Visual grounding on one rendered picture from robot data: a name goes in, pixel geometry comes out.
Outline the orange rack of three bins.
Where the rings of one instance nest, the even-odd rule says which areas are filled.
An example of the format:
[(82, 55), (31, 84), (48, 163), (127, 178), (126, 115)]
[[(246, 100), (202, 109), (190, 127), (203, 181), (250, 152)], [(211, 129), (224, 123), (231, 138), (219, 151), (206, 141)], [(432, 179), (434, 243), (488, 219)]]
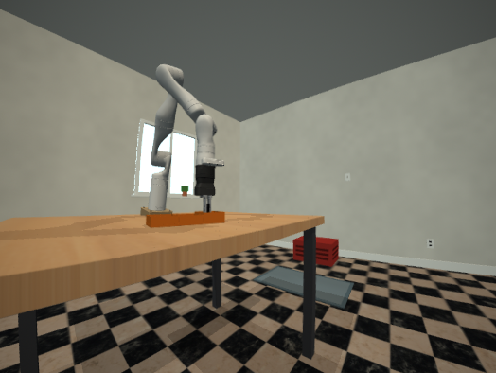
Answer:
[[(176, 216), (184, 215), (184, 216)], [(153, 227), (169, 227), (169, 226), (183, 226), (183, 225), (196, 225), (196, 224), (210, 224), (225, 222), (225, 212), (220, 211), (194, 211), (191, 214), (157, 214), (146, 215), (146, 225), (150, 228)]]

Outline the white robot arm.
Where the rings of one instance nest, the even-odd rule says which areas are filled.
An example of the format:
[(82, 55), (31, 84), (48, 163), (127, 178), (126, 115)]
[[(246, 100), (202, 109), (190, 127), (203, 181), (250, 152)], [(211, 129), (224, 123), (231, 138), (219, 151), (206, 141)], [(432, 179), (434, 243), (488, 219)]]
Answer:
[(164, 169), (151, 175), (148, 210), (164, 211), (166, 210), (172, 155), (169, 151), (159, 151), (158, 149), (173, 131), (177, 104), (182, 106), (196, 124), (197, 153), (211, 152), (215, 154), (213, 136), (217, 132), (217, 126), (199, 101), (183, 88), (184, 74), (181, 69), (161, 64), (157, 67), (155, 76), (158, 83), (168, 92), (168, 96), (155, 116), (151, 165)]

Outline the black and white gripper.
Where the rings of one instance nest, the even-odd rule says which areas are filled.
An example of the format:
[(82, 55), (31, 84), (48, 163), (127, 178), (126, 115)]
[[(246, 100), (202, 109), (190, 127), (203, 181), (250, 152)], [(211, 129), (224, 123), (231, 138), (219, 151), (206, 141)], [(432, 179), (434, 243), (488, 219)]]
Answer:
[(196, 186), (194, 187), (194, 195), (200, 196), (200, 198), (204, 198), (204, 213), (211, 212), (211, 198), (215, 196), (215, 167), (221, 166), (224, 166), (224, 161), (215, 159), (214, 153), (197, 153), (195, 166)]

